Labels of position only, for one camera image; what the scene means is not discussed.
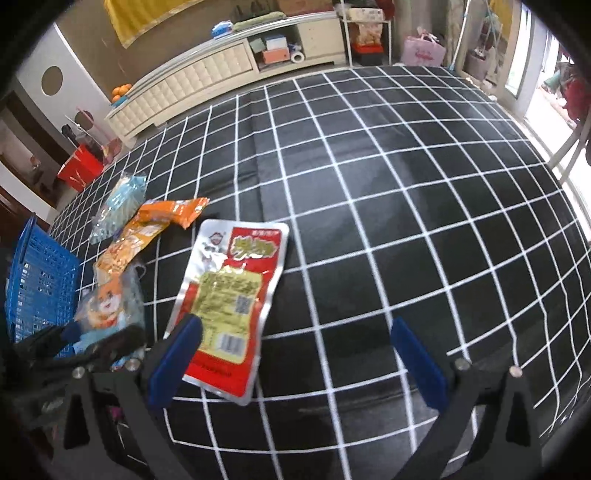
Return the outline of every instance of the snack package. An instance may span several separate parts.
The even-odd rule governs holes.
[[[125,225],[119,238],[96,261],[96,281],[102,285],[114,276],[121,275],[135,256],[164,231],[170,222],[179,224],[185,230],[189,228],[208,203],[207,198],[144,203]]]
[[[96,261],[94,268],[98,284],[103,285],[121,275],[135,256],[168,225],[170,222],[140,222],[133,217],[119,238]]]
[[[288,234],[284,223],[202,223],[166,330],[186,313],[203,322],[185,381],[239,405],[250,402]]]
[[[151,220],[157,222],[174,222],[186,230],[201,214],[208,203],[208,198],[180,200],[177,202],[173,200],[164,200],[162,202],[149,200],[139,208],[136,218],[140,222]]]
[[[123,228],[144,201],[147,185],[145,175],[121,173],[121,178],[92,219],[91,245],[113,236]]]
[[[136,269],[127,269],[82,298],[74,319],[82,331],[80,341],[73,345],[76,353],[134,323],[144,327],[144,301]],[[131,357],[142,359],[144,348],[120,359],[114,366],[123,365]]]

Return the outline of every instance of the red shopping bag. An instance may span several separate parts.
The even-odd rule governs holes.
[[[85,145],[79,146],[62,165],[57,178],[81,192],[103,171],[103,164],[88,151]]]

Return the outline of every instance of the white pole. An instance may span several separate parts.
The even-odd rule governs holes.
[[[449,66],[450,70],[455,70],[455,68],[456,68],[456,60],[457,60],[458,54],[460,53],[460,45],[462,44],[462,38],[464,37],[464,32],[466,31],[466,24],[468,22],[468,10],[470,9],[471,3],[472,3],[472,0],[467,0],[466,11],[464,12],[464,21],[462,22],[462,30],[460,30],[460,38],[458,38],[458,41],[457,41],[456,51],[453,54],[452,64]]]

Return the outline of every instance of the yellow curtain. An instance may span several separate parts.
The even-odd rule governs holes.
[[[104,0],[105,10],[127,48],[136,38],[174,14],[203,0]]]
[[[513,18],[513,2],[511,0],[491,0],[491,10],[499,16],[499,20],[503,23],[502,35],[506,40],[509,40],[511,20]]]

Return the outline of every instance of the red snack package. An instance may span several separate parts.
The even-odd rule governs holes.
[[[185,381],[239,405],[250,402],[288,234],[284,223],[202,223],[166,330],[186,313],[203,322]]]

